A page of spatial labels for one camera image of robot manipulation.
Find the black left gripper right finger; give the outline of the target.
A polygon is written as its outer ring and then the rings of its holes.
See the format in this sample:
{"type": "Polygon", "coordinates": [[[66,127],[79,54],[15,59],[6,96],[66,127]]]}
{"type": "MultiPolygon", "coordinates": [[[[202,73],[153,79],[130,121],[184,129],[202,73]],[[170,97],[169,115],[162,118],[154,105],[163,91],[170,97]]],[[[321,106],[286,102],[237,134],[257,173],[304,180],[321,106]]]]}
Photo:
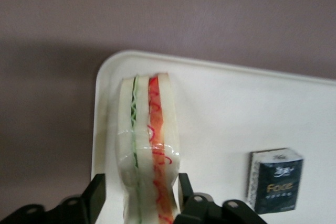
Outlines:
{"type": "Polygon", "coordinates": [[[174,223],[265,223],[247,204],[231,199],[217,205],[209,194],[195,193],[187,173],[179,173],[180,213],[174,223]]]}

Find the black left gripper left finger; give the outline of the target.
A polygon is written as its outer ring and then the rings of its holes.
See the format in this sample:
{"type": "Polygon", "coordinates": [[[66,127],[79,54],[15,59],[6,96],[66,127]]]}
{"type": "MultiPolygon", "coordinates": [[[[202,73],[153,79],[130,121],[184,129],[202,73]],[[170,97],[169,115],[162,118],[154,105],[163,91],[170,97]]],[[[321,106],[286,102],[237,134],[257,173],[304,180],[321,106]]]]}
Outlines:
{"type": "Polygon", "coordinates": [[[96,223],[106,201],[106,175],[96,174],[81,195],[62,200],[47,211],[43,205],[22,206],[1,223],[96,223]]]}

